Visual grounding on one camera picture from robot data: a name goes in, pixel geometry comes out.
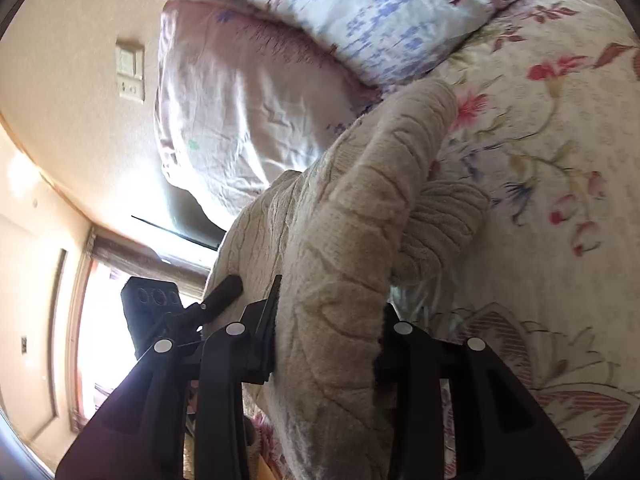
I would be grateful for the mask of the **cream cable-knit sweater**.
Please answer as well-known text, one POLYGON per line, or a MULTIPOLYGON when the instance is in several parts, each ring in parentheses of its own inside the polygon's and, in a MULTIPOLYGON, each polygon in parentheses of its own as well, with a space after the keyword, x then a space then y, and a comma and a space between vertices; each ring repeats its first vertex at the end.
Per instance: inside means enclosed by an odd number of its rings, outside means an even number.
POLYGON ((408 84, 307 170, 281 174, 220 246, 207 283, 236 275, 243 292, 206 334, 280 283, 276 369, 250 395, 297 479, 386 475, 390 425, 374 404, 373 363, 388 295, 450 266, 489 208, 477 186, 428 176, 456 114, 448 84, 408 84))

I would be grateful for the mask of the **brown window curtain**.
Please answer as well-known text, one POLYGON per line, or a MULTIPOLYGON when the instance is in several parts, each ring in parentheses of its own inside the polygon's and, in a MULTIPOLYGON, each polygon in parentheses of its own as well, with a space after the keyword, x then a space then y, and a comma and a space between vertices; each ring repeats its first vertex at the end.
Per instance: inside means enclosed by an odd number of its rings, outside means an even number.
POLYGON ((173 256, 160 256, 128 238, 92 231, 86 249, 93 260, 138 278, 175 283, 183 294, 202 298, 209 270, 173 256))

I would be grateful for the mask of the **dark glass bedside tabletop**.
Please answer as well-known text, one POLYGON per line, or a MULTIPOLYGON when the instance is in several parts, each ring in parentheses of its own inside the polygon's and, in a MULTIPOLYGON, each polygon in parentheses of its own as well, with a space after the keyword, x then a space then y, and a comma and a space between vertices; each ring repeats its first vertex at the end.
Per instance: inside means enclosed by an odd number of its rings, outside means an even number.
POLYGON ((149 206, 132 218, 178 236, 189 243, 217 250, 226 231, 206 216, 195 198, 182 188, 167 182, 158 197, 150 197, 149 206))

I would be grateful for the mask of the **lower pink print pillow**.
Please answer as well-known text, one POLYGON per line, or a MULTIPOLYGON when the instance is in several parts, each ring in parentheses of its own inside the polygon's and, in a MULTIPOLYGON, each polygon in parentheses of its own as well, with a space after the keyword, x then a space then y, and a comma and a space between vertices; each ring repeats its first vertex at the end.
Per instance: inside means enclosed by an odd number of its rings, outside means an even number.
POLYGON ((292 27, 190 0, 169 0, 160 14, 163 173, 221 229, 280 174, 306 170, 379 98, 292 27))

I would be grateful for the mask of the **floral quilt bedspread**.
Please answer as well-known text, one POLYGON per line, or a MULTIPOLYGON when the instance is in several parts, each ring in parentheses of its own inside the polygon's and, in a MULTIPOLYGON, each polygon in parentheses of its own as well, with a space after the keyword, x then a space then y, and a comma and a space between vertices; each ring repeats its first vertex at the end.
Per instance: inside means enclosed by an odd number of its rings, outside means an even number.
MULTIPOLYGON (((435 339, 483 339, 592 479, 639 408, 639 40, 615 0, 520 0, 428 78, 457 100, 428 176, 489 208, 386 306, 435 339)), ((442 479, 459 479, 446 382, 442 410, 442 479)))

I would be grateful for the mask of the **white wall power socket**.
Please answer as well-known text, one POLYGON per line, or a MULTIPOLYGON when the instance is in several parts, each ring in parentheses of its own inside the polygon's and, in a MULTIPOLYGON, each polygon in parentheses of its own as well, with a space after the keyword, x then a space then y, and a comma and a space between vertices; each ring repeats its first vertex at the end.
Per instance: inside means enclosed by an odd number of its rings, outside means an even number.
POLYGON ((118 95, 122 99, 143 103, 144 102, 144 82, 141 79, 128 76, 117 76, 118 95))

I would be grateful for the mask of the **beige wall switch plate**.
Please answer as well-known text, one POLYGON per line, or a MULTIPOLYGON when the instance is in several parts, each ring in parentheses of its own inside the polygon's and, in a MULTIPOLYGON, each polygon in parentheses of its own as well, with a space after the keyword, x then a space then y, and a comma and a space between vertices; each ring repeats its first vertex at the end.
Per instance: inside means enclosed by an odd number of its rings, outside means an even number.
POLYGON ((115 44, 116 74, 134 79, 143 79, 144 47, 129 41, 118 40, 115 44))

